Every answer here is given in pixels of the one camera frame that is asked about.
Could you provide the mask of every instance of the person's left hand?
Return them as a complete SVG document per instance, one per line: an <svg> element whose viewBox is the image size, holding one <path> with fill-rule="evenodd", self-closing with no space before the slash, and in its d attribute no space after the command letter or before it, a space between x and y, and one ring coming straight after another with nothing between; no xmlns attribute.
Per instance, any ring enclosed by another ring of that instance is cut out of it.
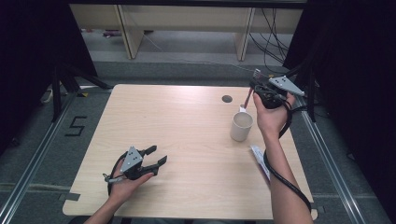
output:
<svg viewBox="0 0 396 224"><path fill-rule="evenodd" d="M117 165L116 171L114 172L114 176L120 175L120 168L123 164L124 160L121 160ZM134 191L142 184L146 183L154 173L149 173L146 175L142 175L140 178L136 180L130 180L125 177L125 179L115 182L111 186L111 193L109 200L114 200L117 203L123 204L132 196Z"/></svg>

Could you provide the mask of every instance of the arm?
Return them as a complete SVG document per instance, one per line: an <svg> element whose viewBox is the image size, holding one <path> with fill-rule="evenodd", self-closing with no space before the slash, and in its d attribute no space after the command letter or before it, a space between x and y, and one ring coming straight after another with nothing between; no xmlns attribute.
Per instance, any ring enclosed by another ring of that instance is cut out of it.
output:
<svg viewBox="0 0 396 224"><path fill-rule="evenodd" d="M268 161L280 175L299 188L278 139L279 132L286 123L286 108L281 106L276 109L266 109L257 93L253 94L253 100L257 108L257 122L266 146ZM288 102L291 105L294 100L294 97L288 94ZM303 200L272 174L270 189L275 223L313 223Z"/></svg>
<svg viewBox="0 0 396 224"><path fill-rule="evenodd" d="M123 160L119 162L114 176L120 174ZM134 191L153 176L153 173L141 176L136 180L124 179L113 183L111 193L107 201L85 222L86 224L100 224L107 222L113 217L114 213L132 196Z"/></svg>

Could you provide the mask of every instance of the forearm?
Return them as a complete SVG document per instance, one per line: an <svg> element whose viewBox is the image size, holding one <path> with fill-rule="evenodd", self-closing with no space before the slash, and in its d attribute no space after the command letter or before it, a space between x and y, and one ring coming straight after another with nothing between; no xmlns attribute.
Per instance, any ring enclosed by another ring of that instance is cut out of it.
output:
<svg viewBox="0 0 396 224"><path fill-rule="evenodd" d="M277 136L264 135L269 163L280 175L298 188L286 155ZM312 217L304 201L284 183L271 175L271 201L275 223L312 223Z"/></svg>
<svg viewBox="0 0 396 224"><path fill-rule="evenodd" d="M107 201L84 223L107 224L121 206L122 203L115 202L108 198Z"/></svg>

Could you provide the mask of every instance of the hand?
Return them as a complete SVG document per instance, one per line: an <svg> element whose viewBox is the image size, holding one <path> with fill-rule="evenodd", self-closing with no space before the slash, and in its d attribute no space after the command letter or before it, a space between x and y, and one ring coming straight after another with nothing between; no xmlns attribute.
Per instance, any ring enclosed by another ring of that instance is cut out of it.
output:
<svg viewBox="0 0 396 224"><path fill-rule="evenodd" d="M123 160L119 162L117 165L116 171L114 172L114 176L120 175L120 168L122 166ZM125 177L125 179L120 182L115 182L112 184L111 193L109 200L114 200L116 203L123 204L132 196L134 191L146 181L148 181L154 173L149 173L146 175L142 175L140 178L136 180L130 180Z"/></svg>
<svg viewBox="0 0 396 224"><path fill-rule="evenodd" d="M259 125L262 136L265 138L278 138L288 118L286 108L280 106L275 109L267 109L262 104L262 99L257 93L253 93L254 105L257 108L257 124ZM287 95L287 101L293 105L295 98L293 95Z"/></svg>

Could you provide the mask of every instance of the white mug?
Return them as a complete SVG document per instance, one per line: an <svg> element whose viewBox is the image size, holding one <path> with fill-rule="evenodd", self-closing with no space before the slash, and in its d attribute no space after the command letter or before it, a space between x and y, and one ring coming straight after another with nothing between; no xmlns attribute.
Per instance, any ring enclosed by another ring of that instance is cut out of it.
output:
<svg viewBox="0 0 396 224"><path fill-rule="evenodd" d="M233 115L233 125L230 136L237 142L243 142L248 138L248 133L253 125L253 117L244 107L239 107L239 112Z"/></svg>

